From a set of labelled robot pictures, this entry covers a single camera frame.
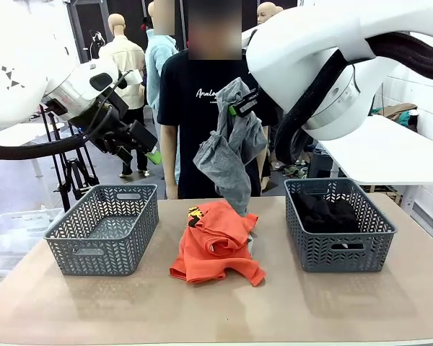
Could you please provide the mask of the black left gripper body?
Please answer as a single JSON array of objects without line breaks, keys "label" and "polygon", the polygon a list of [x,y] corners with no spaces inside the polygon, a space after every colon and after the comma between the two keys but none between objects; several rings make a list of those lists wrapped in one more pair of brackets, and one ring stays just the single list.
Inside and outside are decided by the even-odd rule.
[{"label": "black left gripper body", "polygon": [[120,147],[133,149],[137,141],[130,134],[131,124],[123,122],[96,125],[92,130],[92,143],[105,154],[116,154]]}]

